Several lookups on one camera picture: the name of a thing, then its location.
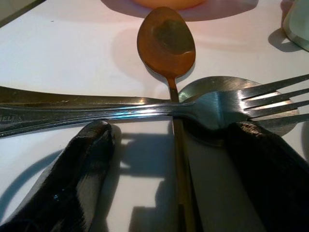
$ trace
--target white tablecloth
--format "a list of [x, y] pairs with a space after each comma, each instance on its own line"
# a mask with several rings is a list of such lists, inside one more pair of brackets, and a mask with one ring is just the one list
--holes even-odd
[[[208, 0], [204, 6], [181, 11], [189, 20], [197, 59], [178, 88], [214, 75], [267, 83], [309, 73], [309, 53], [288, 41], [281, 30], [288, 4]], [[141, 16], [148, 12], [129, 0], [47, 0], [0, 28], [0, 85], [167, 99], [165, 81], [147, 72], [136, 48]], [[289, 89], [304, 85], [309, 86]], [[0, 139], [2, 222], [81, 126]], [[116, 152], [91, 231], [105, 227], [111, 232], [174, 231], [170, 118], [114, 127]], [[309, 158], [308, 127], [298, 124], [283, 137], [304, 158]], [[225, 150], [190, 138], [186, 142], [205, 231], [264, 231]]]

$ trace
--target spoon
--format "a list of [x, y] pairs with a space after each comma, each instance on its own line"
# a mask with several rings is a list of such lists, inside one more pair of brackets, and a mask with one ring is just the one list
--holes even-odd
[[[186, 74], [195, 62], [195, 44], [182, 17], [173, 9], [158, 7], [140, 26], [137, 48], [141, 60], [153, 72], [166, 78], [171, 102], [179, 102], [176, 78]], [[173, 119], [177, 176], [178, 231], [201, 230], [201, 221], [184, 149], [183, 123]]]

